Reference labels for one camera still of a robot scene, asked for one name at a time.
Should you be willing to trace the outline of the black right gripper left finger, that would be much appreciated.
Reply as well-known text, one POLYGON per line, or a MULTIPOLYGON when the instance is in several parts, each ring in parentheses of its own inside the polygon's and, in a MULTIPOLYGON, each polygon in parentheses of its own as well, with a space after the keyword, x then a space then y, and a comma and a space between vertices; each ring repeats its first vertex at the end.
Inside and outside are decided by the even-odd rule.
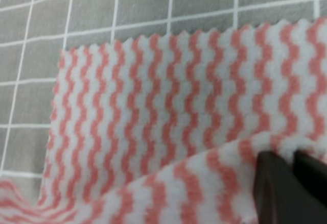
POLYGON ((312 196, 293 165, 272 152, 260 153, 253 198, 259 223, 326 223, 326 204, 312 196))

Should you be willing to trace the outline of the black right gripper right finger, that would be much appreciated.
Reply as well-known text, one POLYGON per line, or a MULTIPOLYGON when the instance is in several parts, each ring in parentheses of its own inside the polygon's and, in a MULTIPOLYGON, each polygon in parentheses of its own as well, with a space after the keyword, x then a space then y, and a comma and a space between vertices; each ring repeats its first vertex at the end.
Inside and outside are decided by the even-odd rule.
POLYGON ((301 151, 294 156, 293 173, 304 188, 326 204, 326 164, 301 151))

